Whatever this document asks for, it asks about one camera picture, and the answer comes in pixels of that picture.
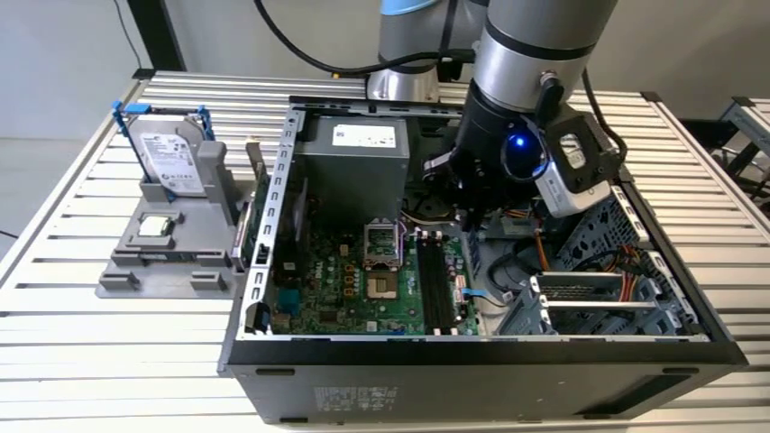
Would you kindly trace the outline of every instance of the green circuit board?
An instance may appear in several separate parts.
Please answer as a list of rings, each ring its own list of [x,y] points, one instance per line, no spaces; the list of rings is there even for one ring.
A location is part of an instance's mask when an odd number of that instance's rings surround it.
[[[310,246],[308,275],[298,289],[298,314],[290,319],[284,315],[282,320],[273,323],[274,332],[422,336],[414,236],[404,239],[394,293],[380,291],[378,286],[370,285],[382,271],[365,271],[362,268],[361,234],[314,233]],[[444,255],[446,269],[450,261],[452,272],[461,273],[468,280],[456,238],[444,242]],[[448,272],[446,281],[449,296],[454,299],[454,279]],[[467,306],[468,318],[457,322],[456,329],[460,335],[476,335],[475,311],[469,303]]]

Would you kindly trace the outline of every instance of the metal shelf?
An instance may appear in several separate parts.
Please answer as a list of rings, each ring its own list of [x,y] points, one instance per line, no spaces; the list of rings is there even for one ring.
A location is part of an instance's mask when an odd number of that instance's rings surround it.
[[[465,86],[442,85],[461,104]],[[210,111],[226,164],[249,175],[246,135],[273,160],[288,95],[362,97],[357,80],[232,78],[158,72],[124,100]],[[665,106],[637,93],[597,92],[629,146],[628,168],[689,271],[751,362],[631,421],[408,425],[402,430],[572,430],[733,433],[770,430],[767,222]],[[569,99],[589,110],[576,92]],[[138,200],[138,165],[105,118],[0,263],[0,420],[3,432],[257,428],[260,419],[216,360],[230,301],[98,299],[93,286]],[[326,430],[344,429],[325,426]],[[356,426],[380,431],[382,426]]]

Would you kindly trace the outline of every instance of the white label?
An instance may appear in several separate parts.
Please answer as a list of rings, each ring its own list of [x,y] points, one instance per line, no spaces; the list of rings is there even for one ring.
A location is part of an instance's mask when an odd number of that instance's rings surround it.
[[[394,126],[338,124],[333,134],[332,146],[396,148]]]
[[[160,184],[174,194],[201,194],[201,178],[194,168],[188,141],[176,134],[141,134],[141,143]]]
[[[390,411],[396,386],[316,386],[314,405],[321,412]]]

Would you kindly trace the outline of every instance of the robotic arm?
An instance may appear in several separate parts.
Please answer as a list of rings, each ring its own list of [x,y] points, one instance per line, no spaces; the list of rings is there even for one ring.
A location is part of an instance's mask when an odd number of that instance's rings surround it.
[[[555,217],[609,194],[625,145],[604,123],[584,68],[616,2],[382,0],[380,64],[341,69],[301,52],[253,0],[286,48],[321,70],[366,75],[370,98],[434,102],[436,62],[468,61],[481,33],[450,150],[422,164],[422,178],[463,211],[464,228],[537,193]],[[580,74],[595,119],[564,104]]]
[[[525,199],[532,183],[555,217],[608,195],[624,143],[619,140],[616,150],[592,116],[564,102],[615,4],[489,2],[449,158],[460,184],[473,189],[467,209],[497,207],[500,198]]]

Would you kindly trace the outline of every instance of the metal frame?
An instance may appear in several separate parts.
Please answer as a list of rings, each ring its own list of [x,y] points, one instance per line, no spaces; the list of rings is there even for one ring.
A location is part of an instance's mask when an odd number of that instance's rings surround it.
[[[138,97],[141,91],[146,86],[145,81],[132,79],[128,83],[128,89],[118,98],[124,104],[132,102]],[[77,181],[82,179],[84,174],[86,174],[86,168],[94,163],[93,156],[98,155],[97,151],[102,151],[109,143],[109,138],[116,133],[114,119],[112,115],[106,115],[98,127],[96,133],[93,133],[92,138],[85,143],[85,147],[80,151],[77,157],[69,168],[66,169],[61,180],[55,183],[47,198],[39,205],[31,220],[26,224],[23,231],[18,235],[17,241],[10,246],[2,261],[0,261],[0,288],[5,283],[13,267],[18,263],[21,256],[29,250],[31,242],[34,242],[35,236],[42,229],[42,225],[47,222],[51,215],[54,214],[55,207],[63,201],[63,198],[69,195],[69,189],[76,185]]]

